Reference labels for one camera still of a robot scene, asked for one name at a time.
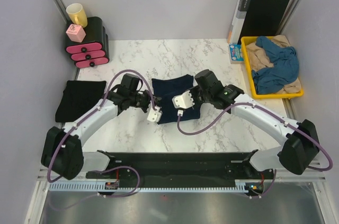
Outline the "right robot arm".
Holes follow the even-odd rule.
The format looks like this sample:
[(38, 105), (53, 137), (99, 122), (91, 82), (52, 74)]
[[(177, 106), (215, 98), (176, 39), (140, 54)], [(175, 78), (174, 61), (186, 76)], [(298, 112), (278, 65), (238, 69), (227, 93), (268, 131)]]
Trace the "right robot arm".
[(254, 150), (246, 157), (242, 166), (246, 177), (255, 178), (261, 171), (277, 168), (301, 175), (319, 153), (316, 127), (311, 121), (298, 122), (268, 110), (235, 85), (223, 86), (209, 69), (199, 72), (194, 79), (198, 84), (192, 93), (194, 101), (238, 116), (278, 142), (278, 147)]

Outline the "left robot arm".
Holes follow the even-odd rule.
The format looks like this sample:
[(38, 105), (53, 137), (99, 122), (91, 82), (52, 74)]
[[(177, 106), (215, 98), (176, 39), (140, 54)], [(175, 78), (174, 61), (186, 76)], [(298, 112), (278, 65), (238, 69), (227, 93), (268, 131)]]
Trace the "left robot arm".
[(162, 112), (160, 97), (154, 95), (145, 78), (136, 71), (123, 70), (120, 84), (109, 83), (101, 99), (84, 115), (62, 128), (52, 127), (46, 135), (41, 164), (46, 167), (47, 181), (74, 179), (81, 172), (100, 173), (110, 178), (116, 165), (102, 151), (83, 152), (83, 146), (98, 129), (130, 107), (141, 109), (148, 120), (157, 122)]

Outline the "navy blue t shirt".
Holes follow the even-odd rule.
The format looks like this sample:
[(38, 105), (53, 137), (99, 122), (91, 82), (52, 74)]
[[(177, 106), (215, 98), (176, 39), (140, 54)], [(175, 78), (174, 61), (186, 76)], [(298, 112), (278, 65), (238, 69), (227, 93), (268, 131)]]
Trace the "navy blue t shirt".
[(193, 87), (193, 76), (186, 74), (168, 80), (152, 78), (151, 82), (155, 96), (161, 98), (157, 105), (162, 111), (162, 116), (157, 124), (176, 123), (177, 109), (174, 107), (172, 99)]

